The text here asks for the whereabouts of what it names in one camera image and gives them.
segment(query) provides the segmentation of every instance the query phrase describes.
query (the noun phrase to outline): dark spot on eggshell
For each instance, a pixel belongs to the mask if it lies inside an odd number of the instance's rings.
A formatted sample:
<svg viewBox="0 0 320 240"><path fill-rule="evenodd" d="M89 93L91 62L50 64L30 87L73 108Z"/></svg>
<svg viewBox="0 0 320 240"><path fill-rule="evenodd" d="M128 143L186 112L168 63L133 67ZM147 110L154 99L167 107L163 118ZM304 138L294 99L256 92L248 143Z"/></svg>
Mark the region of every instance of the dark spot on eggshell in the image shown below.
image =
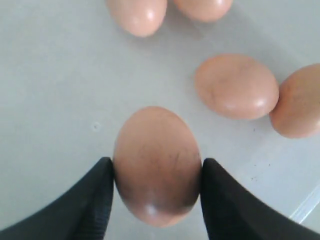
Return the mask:
<svg viewBox="0 0 320 240"><path fill-rule="evenodd" d="M176 224L198 199L202 163L197 142L181 118L165 108L143 108L125 122L113 164L123 202L149 225Z"/></svg>

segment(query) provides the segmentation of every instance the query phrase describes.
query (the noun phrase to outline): white surface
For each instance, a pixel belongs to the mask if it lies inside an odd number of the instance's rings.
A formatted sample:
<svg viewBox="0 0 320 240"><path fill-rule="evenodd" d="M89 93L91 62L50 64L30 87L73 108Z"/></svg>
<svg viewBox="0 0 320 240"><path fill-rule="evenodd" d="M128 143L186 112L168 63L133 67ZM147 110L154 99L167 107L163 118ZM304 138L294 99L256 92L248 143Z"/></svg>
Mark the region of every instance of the white surface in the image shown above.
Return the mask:
<svg viewBox="0 0 320 240"><path fill-rule="evenodd" d="M279 82L319 62L320 2L305 2L236 1L216 24L191 22L170 5L156 35L139 39L114 25L103 0L2 0L0 229L111 156L123 122L148 105L180 115L203 159L216 158L267 204L303 222L319 202L320 136L289 140L268 117L219 117L200 102L192 77L203 60L224 52L255 57ZM320 231L311 218L304 223ZM177 238L207 238L199 203L182 223L155 229L115 194L107 239Z"/></svg>

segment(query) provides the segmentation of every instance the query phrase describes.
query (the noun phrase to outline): eggshell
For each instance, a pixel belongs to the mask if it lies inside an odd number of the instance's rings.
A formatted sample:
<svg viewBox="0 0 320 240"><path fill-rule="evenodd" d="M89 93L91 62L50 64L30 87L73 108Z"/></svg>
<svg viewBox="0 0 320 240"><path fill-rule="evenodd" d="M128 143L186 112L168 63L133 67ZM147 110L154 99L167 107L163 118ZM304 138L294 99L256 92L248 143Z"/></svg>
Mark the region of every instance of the eggshell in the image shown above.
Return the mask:
<svg viewBox="0 0 320 240"><path fill-rule="evenodd" d="M231 119L258 119L274 109L279 85L272 72L252 57L222 54L206 60L195 74L201 100Z"/></svg>
<svg viewBox="0 0 320 240"><path fill-rule="evenodd" d="M111 16L137 37L154 34L163 23L167 0L106 0Z"/></svg>
<svg viewBox="0 0 320 240"><path fill-rule="evenodd" d="M191 19L214 22L231 8L233 0L174 0L177 8Z"/></svg>
<svg viewBox="0 0 320 240"><path fill-rule="evenodd" d="M287 138L320 132L320 63L299 69L281 84L270 119L274 129Z"/></svg>
<svg viewBox="0 0 320 240"><path fill-rule="evenodd" d="M143 108L125 122L113 164L123 202L149 225L174 225L198 198L202 163L196 140L176 114L162 107Z"/></svg>

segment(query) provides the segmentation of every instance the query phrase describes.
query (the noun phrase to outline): egg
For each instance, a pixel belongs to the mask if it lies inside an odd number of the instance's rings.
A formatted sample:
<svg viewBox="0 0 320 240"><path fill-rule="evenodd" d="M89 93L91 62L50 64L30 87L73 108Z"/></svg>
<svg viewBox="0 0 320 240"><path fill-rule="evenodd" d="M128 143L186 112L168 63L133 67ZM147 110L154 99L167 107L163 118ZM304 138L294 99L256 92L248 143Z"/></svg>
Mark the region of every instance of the egg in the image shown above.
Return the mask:
<svg viewBox="0 0 320 240"><path fill-rule="evenodd" d="M167 0L106 0L109 12L126 31L137 37L153 35L164 21Z"/></svg>
<svg viewBox="0 0 320 240"><path fill-rule="evenodd" d="M143 108L124 123L113 164L123 202L151 226L176 224L198 199L202 162L197 142L187 125L165 108Z"/></svg>
<svg viewBox="0 0 320 240"><path fill-rule="evenodd" d="M207 59L196 70L195 88L211 110L231 119L261 118L279 99L279 84L273 73L243 54Z"/></svg>
<svg viewBox="0 0 320 240"><path fill-rule="evenodd" d="M320 132L320 63L297 70L281 84L270 119L274 129L287 138Z"/></svg>
<svg viewBox="0 0 320 240"><path fill-rule="evenodd" d="M174 0L174 3L191 19L214 22L229 11L233 0Z"/></svg>

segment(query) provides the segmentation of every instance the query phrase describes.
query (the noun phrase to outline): table surface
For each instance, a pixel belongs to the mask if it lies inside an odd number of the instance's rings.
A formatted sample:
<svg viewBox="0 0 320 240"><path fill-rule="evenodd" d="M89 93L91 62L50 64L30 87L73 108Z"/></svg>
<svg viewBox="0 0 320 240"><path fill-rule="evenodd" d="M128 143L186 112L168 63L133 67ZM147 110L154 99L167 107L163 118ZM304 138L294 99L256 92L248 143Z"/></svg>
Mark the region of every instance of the table surface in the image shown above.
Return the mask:
<svg viewBox="0 0 320 240"><path fill-rule="evenodd" d="M319 0L242 0L221 21L202 24L170 3L160 30L141 39L113 23L103 0L2 0L0 229L111 157L124 121L156 105L186 121L203 159L216 158L264 202L320 231L320 207L312 212L320 201L320 136L290 140L273 131L268 117L220 117L193 85L197 66L219 53L250 55L279 82L320 62L319 12ZM155 229L115 194L109 240L206 236L199 202L182 223Z"/></svg>

